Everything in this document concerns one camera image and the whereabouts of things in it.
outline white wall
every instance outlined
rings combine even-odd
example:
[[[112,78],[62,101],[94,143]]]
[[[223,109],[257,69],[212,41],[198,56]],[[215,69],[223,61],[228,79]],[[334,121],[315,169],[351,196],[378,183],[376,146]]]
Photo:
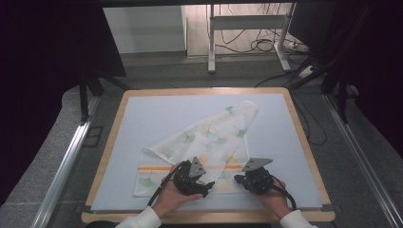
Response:
[[[105,8],[120,53],[185,50],[181,6]]]

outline hand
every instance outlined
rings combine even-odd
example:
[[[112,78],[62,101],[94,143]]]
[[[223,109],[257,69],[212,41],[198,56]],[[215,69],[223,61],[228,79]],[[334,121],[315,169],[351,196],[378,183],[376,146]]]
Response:
[[[278,182],[278,180],[274,179],[274,185],[285,190],[285,183],[281,180]],[[273,212],[278,219],[282,219],[291,212],[288,208],[287,198],[274,189],[270,189],[263,195],[253,195],[263,203],[267,210]]]
[[[169,172],[172,172],[176,166],[178,165],[176,164],[172,166]],[[202,194],[194,194],[190,196],[182,194],[171,179],[163,188],[163,191],[161,191],[160,195],[157,197],[157,201],[152,206],[152,209],[161,219],[169,212],[175,211],[184,202],[194,201],[200,198],[202,198]]]

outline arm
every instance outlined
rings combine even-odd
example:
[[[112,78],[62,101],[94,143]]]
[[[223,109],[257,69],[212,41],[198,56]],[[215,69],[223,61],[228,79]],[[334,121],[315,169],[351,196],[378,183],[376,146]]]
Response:
[[[285,189],[284,182],[278,182],[275,179],[274,185]],[[302,215],[301,211],[296,210],[291,212],[288,208],[287,198],[280,192],[271,189],[269,192],[263,195],[254,195],[264,205],[264,207],[273,212],[279,219],[279,223],[283,228],[315,228],[311,225],[306,218]]]
[[[146,207],[138,216],[128,217],[117,228],[157,228],[161,226],[161,219],[166,214],[175,211],[187,201],[198,200],[202,194],[190,196],[183,195],[175,186],[173,181],[169,181],[163,191],[157,197],[157,201],[152,207]]]

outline person's left hand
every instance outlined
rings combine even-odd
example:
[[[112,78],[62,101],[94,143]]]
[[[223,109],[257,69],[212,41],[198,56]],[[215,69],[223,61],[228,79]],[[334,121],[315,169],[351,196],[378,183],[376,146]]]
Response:
[[[169,172],[172,172],[177,164],[172,166]],[[175,186],[174,182],[169,180],[166,186],[161,191],[160,195],[157,197],[157,201],[152,206],[152,209],[155,211],[157,216],[161,219],[169,212],[175,211],[178,207],[180,207],[184,202],[194,201],[202,198],[202,194],[194,194],[190,196],[186,196],[182,194],[178,188]]]

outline shirt cuff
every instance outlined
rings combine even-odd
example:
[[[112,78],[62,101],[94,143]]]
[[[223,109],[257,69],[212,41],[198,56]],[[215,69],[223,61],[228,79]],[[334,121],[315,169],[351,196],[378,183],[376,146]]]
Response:
[[[302,215],[300,210],[293,211],[287,216],[282,218],[279,223],[283,228],[312,228],[316,227],[311,225],[306,218]]]
[[[128,217],[117,227],[119,228],[158,228],[162,224],[160,218],[155,214],[154,210],[147,206],[138,216]]]

